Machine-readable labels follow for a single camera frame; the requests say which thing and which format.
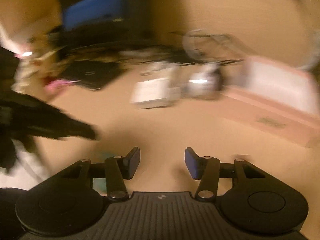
pink object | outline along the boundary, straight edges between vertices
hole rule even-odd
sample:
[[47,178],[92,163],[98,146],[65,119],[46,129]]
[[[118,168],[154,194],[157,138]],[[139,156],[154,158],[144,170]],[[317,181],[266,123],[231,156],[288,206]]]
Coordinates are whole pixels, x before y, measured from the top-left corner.
[[57,79],[54,81],[51,81],[48,85],[46,85],[45,89],[50,95],[58,95],[61,92],[63,92],[66,87],[73,85],[78,81],[69,81],[64,79]]
[[254,56],[247,58],[238,79],[216,101],[223,117],[302,146],[311,147],[319,138],[319,93],[309,73]]

blue screen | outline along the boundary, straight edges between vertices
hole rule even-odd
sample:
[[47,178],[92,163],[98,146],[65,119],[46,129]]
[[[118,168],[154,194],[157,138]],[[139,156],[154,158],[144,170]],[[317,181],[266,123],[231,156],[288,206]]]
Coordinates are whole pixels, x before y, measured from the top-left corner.
[[82,0],[63,11],[66,31],[79,26],[123,18],[122,0]]

wooden surface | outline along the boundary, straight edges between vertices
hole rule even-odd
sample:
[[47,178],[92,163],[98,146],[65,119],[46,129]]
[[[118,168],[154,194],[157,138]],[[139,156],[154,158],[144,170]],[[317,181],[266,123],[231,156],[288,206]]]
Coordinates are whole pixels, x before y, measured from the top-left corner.
[[[131,181],[134,191],[191,191],[193,181],[184,164],[184,150],[192,147],[200,156],[211,155],[221,162],[233,162],[236,155],[301,192],[309,203],[309,215],[302,233],[320,237],[320,149],[299,147],[277,136],[214,115],[215,102],[182,99],[175,106],[135,109],[129,103],[132,89],[141,81],[137,66],[101,91],[78,86],[56,98],[52,104],[71,116],[94,124],[100,140],[68,138],[57,141],[37,138],[52,173],[73,162],[89,158],[102,162],[104,153],[126,155],[134,146],[141,149],[141,162]],[[231,187],[221,179],[219,194]]]

